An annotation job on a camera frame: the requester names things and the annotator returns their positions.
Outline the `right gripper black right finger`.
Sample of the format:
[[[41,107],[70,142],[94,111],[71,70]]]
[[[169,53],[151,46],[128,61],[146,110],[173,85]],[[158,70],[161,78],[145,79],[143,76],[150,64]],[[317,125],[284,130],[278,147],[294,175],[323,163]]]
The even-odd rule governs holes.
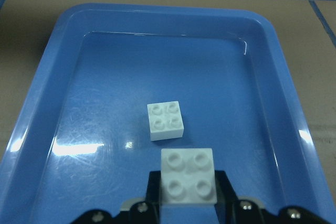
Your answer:
[[[219,223],[231,223],[233,216],[233,203],[237,195],[223,170],[215,171],[215,185],[217,203],[214,205]]]

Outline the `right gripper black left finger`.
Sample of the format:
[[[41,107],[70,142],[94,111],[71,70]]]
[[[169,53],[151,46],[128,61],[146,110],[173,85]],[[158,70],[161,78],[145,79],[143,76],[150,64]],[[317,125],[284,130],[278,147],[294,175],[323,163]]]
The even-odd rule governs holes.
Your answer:
[[[161,172],[149,172],[145,200],[153,206],[155,223],[160,223],[161,191]]]

